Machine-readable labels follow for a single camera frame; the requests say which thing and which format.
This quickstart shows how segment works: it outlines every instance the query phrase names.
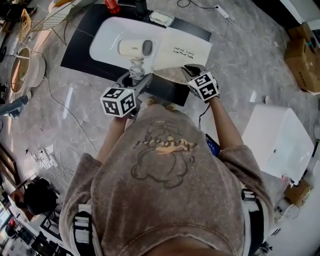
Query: marble floor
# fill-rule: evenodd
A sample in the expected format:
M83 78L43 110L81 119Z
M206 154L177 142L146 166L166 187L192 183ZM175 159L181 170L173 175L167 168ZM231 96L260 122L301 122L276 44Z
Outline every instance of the marble floor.
M201 9L194 4L186 8L177 6L177 0L148 0L148 8L163 11L187 22L193 23L212 33L212 49L206 67L218 81L221 101L242 134L250 119L255 103L251 95L257 92L256 102L269 96L274 105L294 110L312 141L315 141L314 124L319 123L318 100L302 92L283 61L289 40L285 30L260 10L251 0L197 0L203 6L220 5L229 15L233 24L217 11ZM38 7L32 17L39 21L47 15L50 0L32 0L30 7ZM72 24L79 24L85 10L70 17ZM56 31L64 34L66 22ZM13 54L22 46L18 43L16 25L4 43L7 53ZM75 28L68 24L65 39L68 43ZM97 155L111 123L103 113L100 96L106 87L114 82L87 73L60 67L66 46L54 34L47 31L32 35L28 45L45 53L47 62L46 79L32 89L33 97L23 108L19 118L1 117L4 126L0 132L1 143L17 161L22 180L37 174L50 179L61 191L60 203L70 179L65 181L54 177L30 152L38 155L38 148L53 145L58 161L77 164L78 154L84 152ZM0 83L9 82L10 69L14 58L7 56L0 63ZM9 93L9 101L14 99ZM68 111L61 106L67 105ZM199 115L206 109L203 102L190 95L184 107L179 110L197 124ZM213 116L208 111L202 118L201 128L218 140ZM281 196L284 184L281 180L265 175L272 200Z

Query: power strip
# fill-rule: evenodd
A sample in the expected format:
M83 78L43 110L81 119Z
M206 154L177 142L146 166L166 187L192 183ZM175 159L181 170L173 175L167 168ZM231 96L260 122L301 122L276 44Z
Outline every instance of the power strip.
M215 9L225 18L228 19L229 15L228 13L226 13L226 11L224 9L222 9L222 7L220 5L216 5Z

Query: red bottle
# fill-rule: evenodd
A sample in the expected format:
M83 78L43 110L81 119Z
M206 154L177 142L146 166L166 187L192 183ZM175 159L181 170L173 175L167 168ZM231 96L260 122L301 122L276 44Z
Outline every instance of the red bottle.
M108 7L110 13L116 14L120 11L120 7L116 0L104 0L104 3Z

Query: black cable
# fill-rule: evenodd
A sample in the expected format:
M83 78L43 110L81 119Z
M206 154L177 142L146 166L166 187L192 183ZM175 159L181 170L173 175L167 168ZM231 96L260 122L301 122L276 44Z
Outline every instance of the black cable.
M208 107L206 108L206 110L201 114L199 115L199 124L198 124L198 128L201 130L201 117L207 113L208 109L210 108L210 104L208 104Z
M66 41L66 29L67 29L67 26L69 24L69 20L66 21L66 24L65 24L65 27L64 27L64 31L63 31L63 40L65 43L67 43Z
M189 1L189 2L188 2L187 5L181 6L181 5L179 5L179 2L180 2L180 1ZM201 6L197 5L195 2L193 2L192 0L178 0L178 1L176 2L176 5L179 6L180 8L185 8L185 7L188 7L188 6L190 5L190 3L193 3L195 6L201 8L201 9L217 9L217 7L201 7Z

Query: person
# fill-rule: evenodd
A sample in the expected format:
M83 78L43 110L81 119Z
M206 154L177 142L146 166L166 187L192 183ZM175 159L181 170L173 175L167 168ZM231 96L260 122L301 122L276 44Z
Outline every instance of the person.
M36 8L28 8L18 3L0 0L0 17L5 21L20 22L24 9L29 15L32 15L36 11Z
M17 98L12 103L4 104L5 101L2 100L2 105L0 105L0 116L8 115L12 118L17 118L20 115L22 106L26 105L31 97L32 93L31 91L28 91L26 95Z
M254 232L262 226L266 238L273 223L272 203L253 153L219 97L208 102L218 157L205 134L177 110L149 101L127 129L126 118L113 119L96 159L82 155L63 203L60 235L74 255L253 255L264 240ZM244 207L247 193L261 204L258 210ZM261 208L263 217L254 222ZM85 216L92 231L81 230Z
M14 196L14 203L19 209L27 209L33 215L54 210L57 194L49 189L50 183L44 178L36 178L28 185L23 197Z

